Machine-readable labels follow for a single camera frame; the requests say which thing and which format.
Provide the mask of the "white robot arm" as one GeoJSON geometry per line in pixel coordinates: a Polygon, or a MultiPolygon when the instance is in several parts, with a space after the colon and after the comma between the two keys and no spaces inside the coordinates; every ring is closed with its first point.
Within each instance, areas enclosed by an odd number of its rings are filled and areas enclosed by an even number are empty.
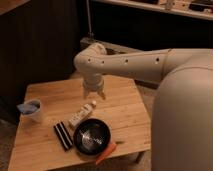
{"type": "Polygon", "coordinates": [[[213,49],[170,48],[109,55],[93,43],[74,58],[84,92],[105,74],[158,87],[152,108],[151,170],[213,171],[213,49]]]}

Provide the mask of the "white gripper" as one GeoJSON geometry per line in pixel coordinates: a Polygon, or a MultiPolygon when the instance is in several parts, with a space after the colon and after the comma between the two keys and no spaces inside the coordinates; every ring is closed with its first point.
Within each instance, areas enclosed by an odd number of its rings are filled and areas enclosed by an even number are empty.
{"type": "Polygon", "coordinates": [[[106,96],[103,90],[104,79],[101,74],[92,74],[83,76],[83,97],[86,99],[89,96],[89,92],[98,92],[99,96],[105,100],[106,96]]]}

